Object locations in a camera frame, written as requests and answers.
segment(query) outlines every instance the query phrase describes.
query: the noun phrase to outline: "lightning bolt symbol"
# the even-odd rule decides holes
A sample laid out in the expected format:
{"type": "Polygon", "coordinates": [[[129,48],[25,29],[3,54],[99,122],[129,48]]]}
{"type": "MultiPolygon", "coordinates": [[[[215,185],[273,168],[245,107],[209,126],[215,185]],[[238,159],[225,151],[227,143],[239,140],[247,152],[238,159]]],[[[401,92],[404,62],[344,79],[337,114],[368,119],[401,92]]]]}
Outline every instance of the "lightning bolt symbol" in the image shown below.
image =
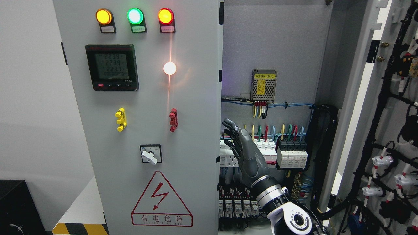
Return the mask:
{"type": "Polygon", "coordinates": [[[158,197],[158,196],[161,196],[161,195],[164,195],[163,196],[163,198],[161,198],[161,200],[158,202],[158,204],[157,205],[154,205],[154,209],[153,210],[155,210],[155,209],[157,209],[158,208],[158,205],[164,200],[164,198],[167,196],[167,194],[169,194],[169,192],[166,192],[166,193],[161,193],[161,194],[156,194],[157,192],[158,192],[158,190],[160,190],[160,188],[163,186],[163,183],[160,183],[160,184],[158,184],[158,186],[157,186],[157,188],[155,189],[155,191],[154,191],[154,193],[151,195],[151,198],[153,198],[153,197],[158,197]]]}

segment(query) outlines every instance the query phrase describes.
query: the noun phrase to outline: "robotic arm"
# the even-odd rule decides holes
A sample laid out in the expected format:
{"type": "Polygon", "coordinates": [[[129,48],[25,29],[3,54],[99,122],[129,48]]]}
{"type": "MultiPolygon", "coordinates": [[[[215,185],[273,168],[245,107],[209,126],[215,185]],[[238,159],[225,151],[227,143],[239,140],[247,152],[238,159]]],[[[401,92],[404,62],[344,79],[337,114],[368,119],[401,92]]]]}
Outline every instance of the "robotic arm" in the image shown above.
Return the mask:
{"type": "Polygon", "coordinates": [[[222,124],[227,127],[224,132],[233,140],[225,140],[225,144],[238,159],[243,183],[252,188],[251,193],[257,196],[258,204],[268,214],[272,233],[306,235],[316,230],[321,234],[320,226],[312,229],[308,212],[291,202],[287,197],[288,190],[269,175],[267,163],[250,134],[229,119],[225,119],[222,124]]]}

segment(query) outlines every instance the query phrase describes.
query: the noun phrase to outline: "yellow and black hazard stripe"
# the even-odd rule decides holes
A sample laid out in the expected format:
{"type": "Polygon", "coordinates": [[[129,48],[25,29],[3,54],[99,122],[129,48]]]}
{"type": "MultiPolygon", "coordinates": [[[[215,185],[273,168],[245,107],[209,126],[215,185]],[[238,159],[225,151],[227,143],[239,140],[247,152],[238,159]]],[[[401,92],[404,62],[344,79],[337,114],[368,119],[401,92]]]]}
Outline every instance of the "yellow and black hazard stripe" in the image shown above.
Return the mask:
{"type": "Polygon", "coordinates": [[[53,235],[109,235],[107,225],[58,223],[52,230],[53,235]]]}

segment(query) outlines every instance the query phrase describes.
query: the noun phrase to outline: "lcd display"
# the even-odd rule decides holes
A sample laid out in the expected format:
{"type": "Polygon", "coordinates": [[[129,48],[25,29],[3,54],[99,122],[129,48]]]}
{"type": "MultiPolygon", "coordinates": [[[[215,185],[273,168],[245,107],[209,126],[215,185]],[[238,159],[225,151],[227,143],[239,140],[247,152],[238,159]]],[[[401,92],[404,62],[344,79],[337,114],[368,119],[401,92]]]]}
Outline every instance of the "lcd display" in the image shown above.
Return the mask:
{"type": "Polygon", "coordinates": [[[99,79],[129,79],[126,54],[123,53],[96,53],[99,79]]]}

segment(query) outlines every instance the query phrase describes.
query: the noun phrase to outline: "white switch handle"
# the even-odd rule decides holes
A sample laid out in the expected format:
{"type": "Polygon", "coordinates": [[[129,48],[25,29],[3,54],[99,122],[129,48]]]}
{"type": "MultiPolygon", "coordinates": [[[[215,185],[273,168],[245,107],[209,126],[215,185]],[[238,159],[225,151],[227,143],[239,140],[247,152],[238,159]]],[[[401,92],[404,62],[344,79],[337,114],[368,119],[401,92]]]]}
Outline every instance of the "white switch handle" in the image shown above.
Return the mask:
{"type": "Polygon", "coordinates": [[[142,156],[148,160],[149,163],[153,164],[154,166],[157,165],[157,159],[154,157],[154,154],[148,153],[147,151],[142,152],[142,156]]]}

